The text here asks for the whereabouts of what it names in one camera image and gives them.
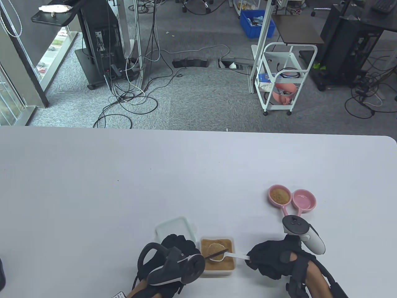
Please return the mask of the person's right hand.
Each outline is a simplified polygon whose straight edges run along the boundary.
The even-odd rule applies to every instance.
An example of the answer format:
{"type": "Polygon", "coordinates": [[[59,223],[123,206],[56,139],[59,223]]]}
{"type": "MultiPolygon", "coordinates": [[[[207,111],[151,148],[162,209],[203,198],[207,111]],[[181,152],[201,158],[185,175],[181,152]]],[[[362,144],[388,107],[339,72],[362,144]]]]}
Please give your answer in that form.
{"type": "Polygon", "coordinates": [[[253,270],[273,280],[282,276],[291,276],[297,259],[292,254],[302,257],[306,264],[316,259],[315,255],[301,248],[300,237],[287,234],[283,240],[268,240],[255,245],[248,252],[249,260],[245,263],[253,270]]]}

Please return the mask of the person's left hand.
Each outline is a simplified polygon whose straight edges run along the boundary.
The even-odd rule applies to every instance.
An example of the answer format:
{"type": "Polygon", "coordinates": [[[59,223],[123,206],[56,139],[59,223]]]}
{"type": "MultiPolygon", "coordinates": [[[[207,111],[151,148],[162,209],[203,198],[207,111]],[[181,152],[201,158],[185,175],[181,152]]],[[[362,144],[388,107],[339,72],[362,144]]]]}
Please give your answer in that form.
{"type": "Polygon", "coordinates": [[[139,283],[134,283],[132,298],[173,298],[183,287],[204,272],[206,261],[195,243],[183,235],[171,234],[161,243],[147,244],[137,262],[139,283]]]}

